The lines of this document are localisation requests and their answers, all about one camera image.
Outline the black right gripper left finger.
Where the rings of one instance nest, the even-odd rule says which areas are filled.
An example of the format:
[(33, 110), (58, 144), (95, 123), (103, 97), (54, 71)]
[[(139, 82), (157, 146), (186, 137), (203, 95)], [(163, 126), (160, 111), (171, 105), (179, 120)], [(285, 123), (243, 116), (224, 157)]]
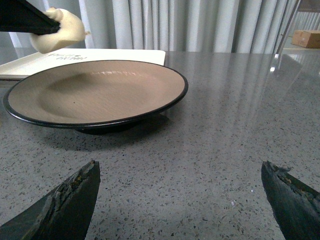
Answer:
[(83, 240), (100, 187), (100, 164), (90, 161), (0, 227), (2, 240)]

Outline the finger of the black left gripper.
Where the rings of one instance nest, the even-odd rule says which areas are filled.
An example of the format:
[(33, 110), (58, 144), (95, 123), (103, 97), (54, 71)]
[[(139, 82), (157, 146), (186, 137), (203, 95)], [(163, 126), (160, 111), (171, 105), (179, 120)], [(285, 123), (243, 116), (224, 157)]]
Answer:
[(57, 33), (60, 23), (26, 0), (0, 0), (0, 31), (47, 35)]

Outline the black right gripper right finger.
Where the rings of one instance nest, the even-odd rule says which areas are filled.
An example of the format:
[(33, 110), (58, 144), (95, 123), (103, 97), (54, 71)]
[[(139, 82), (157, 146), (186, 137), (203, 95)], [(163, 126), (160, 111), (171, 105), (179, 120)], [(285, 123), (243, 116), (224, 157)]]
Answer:
[(274, 218), (286, 240), (320, 238), (320, 193), (269, 161), (261, 180)]

